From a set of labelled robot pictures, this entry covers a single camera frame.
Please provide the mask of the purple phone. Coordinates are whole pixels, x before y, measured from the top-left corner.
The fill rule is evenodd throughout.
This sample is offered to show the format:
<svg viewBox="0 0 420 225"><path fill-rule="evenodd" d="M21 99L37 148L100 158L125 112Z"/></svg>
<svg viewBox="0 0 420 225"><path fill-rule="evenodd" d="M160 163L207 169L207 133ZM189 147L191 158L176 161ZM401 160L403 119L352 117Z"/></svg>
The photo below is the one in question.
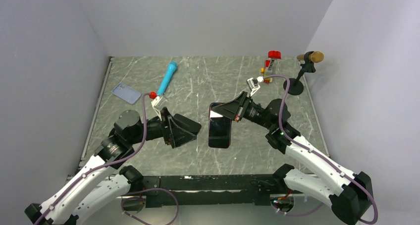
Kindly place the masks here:
<svg viewBox="0 0 420 225"><path fill-rule="evenodd" d="M208 146L211 148L227 149L231 142L232 121L212 109L221 103L213 102L209 108Z"/></svg>

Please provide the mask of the lilac phone case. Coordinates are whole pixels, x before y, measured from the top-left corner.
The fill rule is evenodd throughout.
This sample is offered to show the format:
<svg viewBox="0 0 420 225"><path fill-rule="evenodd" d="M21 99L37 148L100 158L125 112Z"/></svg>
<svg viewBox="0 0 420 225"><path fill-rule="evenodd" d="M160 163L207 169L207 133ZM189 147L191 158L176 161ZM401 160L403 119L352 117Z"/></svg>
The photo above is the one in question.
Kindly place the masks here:
<svg viewBox="0 0 420 225"><path fill-rule="evenodd" d="M115 86L112 93L131 105L135 104L141 98L140 92L123 83Z"/></svg>

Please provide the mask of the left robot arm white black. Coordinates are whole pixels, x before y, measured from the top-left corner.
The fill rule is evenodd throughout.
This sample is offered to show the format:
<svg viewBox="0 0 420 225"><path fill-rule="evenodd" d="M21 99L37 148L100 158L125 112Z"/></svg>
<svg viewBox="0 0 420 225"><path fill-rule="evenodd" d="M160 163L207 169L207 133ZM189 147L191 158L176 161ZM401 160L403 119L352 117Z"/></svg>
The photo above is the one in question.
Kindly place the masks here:
<svg viewBox="0 0 420 225"><path fill-rule="evenodd" d="M172 148L180 147L196 140L201 127L180 114L171 115L167 108L144 122L137 111L124 111L78 173L51 198L30 204L24 213L35 225L80 225L114 198L141 191L142 174L123 166L135 155L135 144L163 138Z"/></svg>

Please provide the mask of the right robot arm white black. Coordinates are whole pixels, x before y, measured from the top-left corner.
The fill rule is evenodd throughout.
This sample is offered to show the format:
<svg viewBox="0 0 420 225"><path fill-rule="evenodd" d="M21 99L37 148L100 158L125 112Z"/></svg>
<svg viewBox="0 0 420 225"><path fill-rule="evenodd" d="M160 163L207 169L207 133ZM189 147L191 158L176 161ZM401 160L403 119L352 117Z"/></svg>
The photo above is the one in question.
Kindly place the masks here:
<svg viewBox="0 0 420 225"><path fill-rule="evenodd" d="M369 207L374 207L374 217L369 223L377 222L371 177L339 165L313 146L288 123L290 113L281 99L262 108L242 92L236 99L214 106L212 111L233 121L247 119L268 129L265 137L272 148L298 160L314 174L309 176L284 164L273 175L277 192L291 189L305 193L328 206L347 225L361 222Z"/></svg>

